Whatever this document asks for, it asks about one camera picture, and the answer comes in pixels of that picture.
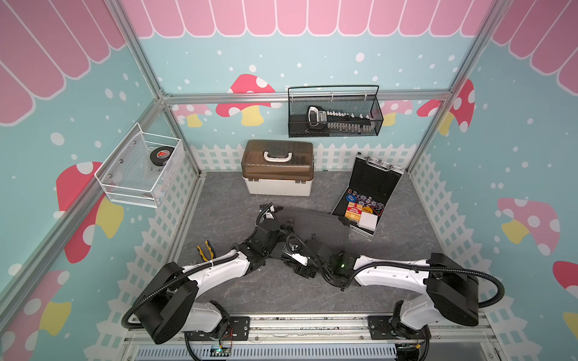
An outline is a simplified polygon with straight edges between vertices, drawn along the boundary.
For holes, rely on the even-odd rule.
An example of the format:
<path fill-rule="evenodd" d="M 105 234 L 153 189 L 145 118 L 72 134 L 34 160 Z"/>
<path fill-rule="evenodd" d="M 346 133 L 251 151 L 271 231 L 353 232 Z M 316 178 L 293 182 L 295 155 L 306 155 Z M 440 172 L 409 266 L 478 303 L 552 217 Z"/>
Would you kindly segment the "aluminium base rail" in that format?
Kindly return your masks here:
<path fill-rule="evenodd" d="M 155 344 L 130 332 L 120 360 L 505 360 L 485 316 L 478 326 L 438 321 L 409 339 L 387 335 L 388 314 L 236 315 L 221 340 L 179 333 Z"/>

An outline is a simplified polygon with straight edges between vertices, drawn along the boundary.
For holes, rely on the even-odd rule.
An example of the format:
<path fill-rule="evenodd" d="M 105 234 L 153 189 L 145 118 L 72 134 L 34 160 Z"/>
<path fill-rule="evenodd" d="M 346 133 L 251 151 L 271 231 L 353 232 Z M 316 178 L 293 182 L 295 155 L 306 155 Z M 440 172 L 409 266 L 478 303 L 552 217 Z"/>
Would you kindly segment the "small silver poker case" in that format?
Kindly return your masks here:
<path fill-rule="evenodd" d="M 349 184 L 343 192 L 340 200 L 332 210 L 332 214 L 345 217 L 348 201 L 346 196 L 353 194 L 357 197 L 357 202 L 362 207 L 371 207 L 373 214 L 379 217 L 381 221 L 394 190 L 397 187 L 404 171 L 397 165 L 392 165 L 381 159 L 371 157 L 361 152 L 355 156 L 354 167 Z M 367 237 L 372 237 L 375 233 L 358 227 L 358 223 L 346 218 L 350 227 Z"/>

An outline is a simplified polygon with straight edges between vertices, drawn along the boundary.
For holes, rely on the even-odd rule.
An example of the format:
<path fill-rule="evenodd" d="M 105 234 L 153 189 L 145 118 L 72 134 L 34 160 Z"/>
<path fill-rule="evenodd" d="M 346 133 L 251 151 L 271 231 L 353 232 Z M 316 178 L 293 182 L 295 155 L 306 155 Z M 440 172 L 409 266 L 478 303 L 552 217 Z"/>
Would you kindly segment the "black tape roll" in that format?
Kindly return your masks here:
<path fill-rule="evenodd" d="M 174 147 L 170 146 L 155 148 L 150 152 L 150 161 L 155 166 L 163 167 L 168 163 L 175 150 Z"/>

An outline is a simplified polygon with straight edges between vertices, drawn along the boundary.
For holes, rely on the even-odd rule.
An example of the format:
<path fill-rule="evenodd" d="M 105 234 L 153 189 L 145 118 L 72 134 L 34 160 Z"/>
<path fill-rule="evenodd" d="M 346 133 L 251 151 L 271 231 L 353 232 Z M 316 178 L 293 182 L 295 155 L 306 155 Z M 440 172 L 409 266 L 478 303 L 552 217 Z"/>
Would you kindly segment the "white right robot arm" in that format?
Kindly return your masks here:
<path fill-rule="evenodd" d="M 346 290 L 353 284 L 383 286 L 418 293 L 399 301 L 389 320 L 392 335 L 409 338 L 432 323 L 448 320 L 461 326 L 477 326 L 479 311 L 504 298 L 501 281 L 485 272 L 464 269 L 440 253 L 427 260 L 392 261 L 335 253 L 318 242 L 288 235 L 273 251 L 304 278 L 322 278 L 332 287 Z"/>

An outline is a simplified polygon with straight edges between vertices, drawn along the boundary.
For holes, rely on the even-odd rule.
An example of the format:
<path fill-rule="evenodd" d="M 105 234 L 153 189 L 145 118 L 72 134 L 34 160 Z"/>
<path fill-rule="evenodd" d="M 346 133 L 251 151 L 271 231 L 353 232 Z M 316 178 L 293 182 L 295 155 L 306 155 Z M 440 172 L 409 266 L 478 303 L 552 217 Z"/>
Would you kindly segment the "socket wrench set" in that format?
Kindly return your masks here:
<path fill-rule="evenodd" d="M 368 116 L 355 117 L 354 114 L 327 111 L 315 106 L 308 107 L 306 124 L 308 131 L 326 132 L 328 134 L 339 132 L 364 135 L 375 130 L 375 125 Z"/>

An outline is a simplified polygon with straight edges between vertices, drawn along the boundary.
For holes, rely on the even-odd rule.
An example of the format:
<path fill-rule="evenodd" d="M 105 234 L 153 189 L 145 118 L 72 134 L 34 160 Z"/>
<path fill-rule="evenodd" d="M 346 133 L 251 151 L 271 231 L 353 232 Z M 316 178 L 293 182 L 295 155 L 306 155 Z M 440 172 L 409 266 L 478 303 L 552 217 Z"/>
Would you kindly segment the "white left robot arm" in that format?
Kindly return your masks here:
<path fill-rule="evenodd" d="M 293 231 L 290 221 L 266 219 L 224 256 L 190 267 L 165 264 L 123 315 L 121 326 L 146 330 L 155 344 L 181 332 L 223 339 L 232 328 L 230 314 L 218 302 L 198 303 L 198 296 L 264 266 Z"/>

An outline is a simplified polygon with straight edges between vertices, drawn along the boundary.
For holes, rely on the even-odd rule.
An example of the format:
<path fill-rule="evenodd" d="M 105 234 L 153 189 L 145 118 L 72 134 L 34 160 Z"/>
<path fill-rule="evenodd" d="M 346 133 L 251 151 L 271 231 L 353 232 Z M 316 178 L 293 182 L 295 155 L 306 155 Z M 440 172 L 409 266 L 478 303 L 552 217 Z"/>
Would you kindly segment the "large black poker case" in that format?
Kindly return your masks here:
<path fill-rule="evenodd" d="M 288 206 L 275 206 L 275 216 L 282 224 L 291 222 L 295 236 L 325 260 L 351 245 L 346 218 Z"/>

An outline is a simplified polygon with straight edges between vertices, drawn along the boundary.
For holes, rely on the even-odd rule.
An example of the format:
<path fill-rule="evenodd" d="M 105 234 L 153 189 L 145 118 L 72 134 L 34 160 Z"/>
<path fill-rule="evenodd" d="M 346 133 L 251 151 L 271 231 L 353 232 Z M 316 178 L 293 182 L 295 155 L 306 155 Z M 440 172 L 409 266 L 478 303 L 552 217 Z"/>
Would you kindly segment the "white card box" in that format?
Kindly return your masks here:
<path fill-rule="evenodd" d="M 374 232 L 376 230 L 378 220 L 379 217 L 377 215 L 363 211 L 358 221 L 358 227 L 367 231 Z"/>

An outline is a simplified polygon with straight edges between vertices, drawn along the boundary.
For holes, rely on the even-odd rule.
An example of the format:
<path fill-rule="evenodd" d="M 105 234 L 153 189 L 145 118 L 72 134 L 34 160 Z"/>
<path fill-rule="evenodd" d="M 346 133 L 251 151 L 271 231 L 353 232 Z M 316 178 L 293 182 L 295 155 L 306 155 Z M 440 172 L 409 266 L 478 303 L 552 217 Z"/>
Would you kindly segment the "red Texas Hold'em card box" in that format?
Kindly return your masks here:
<path fill-rule="evenodd" d="M 358 223 L 363 213 L 363 207 L 360 204 L 349 202 L 346 207 L 345 217 L 352 222 Z"/>

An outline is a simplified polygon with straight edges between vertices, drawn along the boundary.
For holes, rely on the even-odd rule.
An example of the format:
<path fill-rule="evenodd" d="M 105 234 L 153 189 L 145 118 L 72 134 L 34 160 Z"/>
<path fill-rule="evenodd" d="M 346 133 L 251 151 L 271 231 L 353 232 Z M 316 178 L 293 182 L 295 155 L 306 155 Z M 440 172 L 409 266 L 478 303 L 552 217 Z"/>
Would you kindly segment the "yellow handled pliers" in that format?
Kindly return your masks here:
<path fill-rule="evenodd" d="M 209 240 L 205 240 L 204 247 L 197 245 L 196 249 L 203 262 L 208 262 L 215 259 L 215 251 Z"/>

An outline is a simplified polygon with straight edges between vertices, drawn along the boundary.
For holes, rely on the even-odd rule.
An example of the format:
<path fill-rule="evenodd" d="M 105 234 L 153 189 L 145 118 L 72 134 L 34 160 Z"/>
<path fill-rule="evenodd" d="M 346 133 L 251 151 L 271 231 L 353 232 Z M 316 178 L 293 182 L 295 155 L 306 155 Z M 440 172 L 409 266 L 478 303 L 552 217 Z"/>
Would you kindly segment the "white and brown tackle box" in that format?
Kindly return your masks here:
<path fill-rule="evenodd" d="M 242 161 L 248 192 L 265 196 L 309 196 L 314 180 L 313 144 L 250 140 Z"/>

